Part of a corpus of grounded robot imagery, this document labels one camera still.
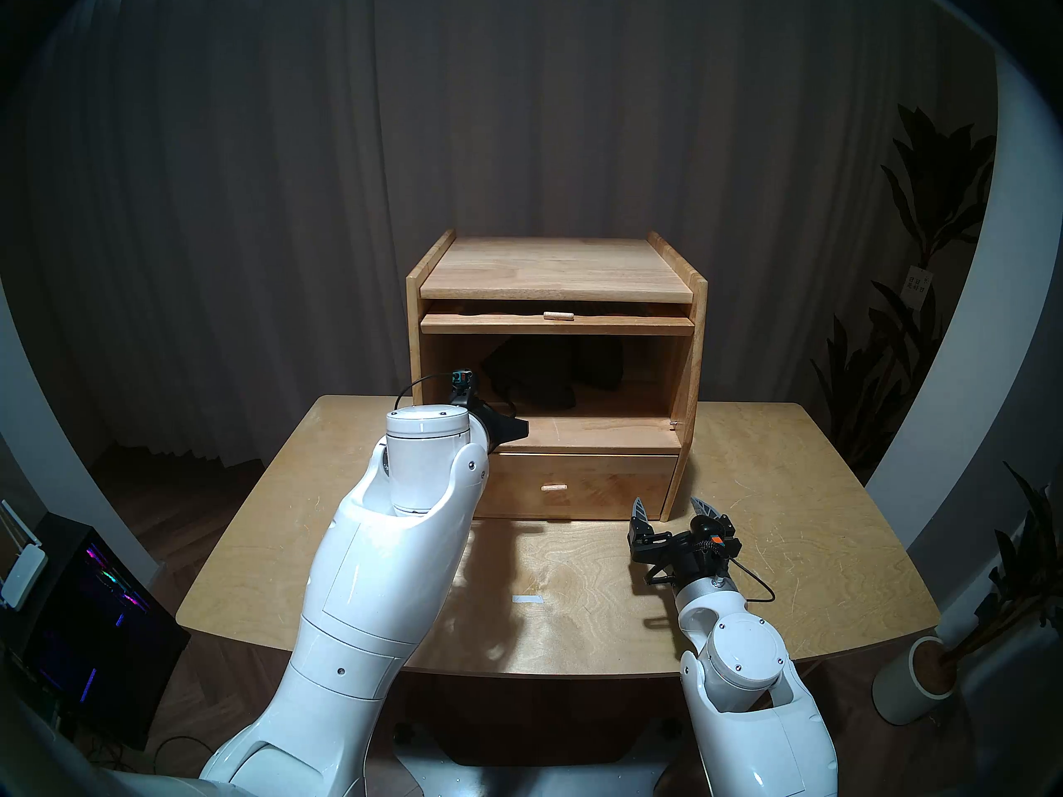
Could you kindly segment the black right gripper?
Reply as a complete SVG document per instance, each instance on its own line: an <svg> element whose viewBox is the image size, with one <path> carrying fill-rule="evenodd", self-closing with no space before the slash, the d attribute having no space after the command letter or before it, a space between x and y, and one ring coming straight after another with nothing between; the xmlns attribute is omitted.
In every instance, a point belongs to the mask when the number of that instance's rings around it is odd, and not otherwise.
<svg viewBox="0 0 1063 797"><path fill-rule="evenodd" d="M634 563L649 566L647 586L686 587L698 579L730 580L729 562L742 546L733 523L706 501L691 497L691 505L695 515L689 530L655 533L643 501L634 501L628 546Z"/></svg>

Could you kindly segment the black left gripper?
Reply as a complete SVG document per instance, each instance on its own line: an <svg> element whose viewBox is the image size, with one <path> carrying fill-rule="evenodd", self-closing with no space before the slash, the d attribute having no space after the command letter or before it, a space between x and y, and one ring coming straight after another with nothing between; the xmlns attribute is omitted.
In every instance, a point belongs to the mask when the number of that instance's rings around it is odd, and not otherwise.
<svg viewBox="0 0 1063 797"><path fill-rule="evenodd" d="M488 454L497 446L527 438L528 421L500 414L494 409L475 410L475 443Z"/></svg>

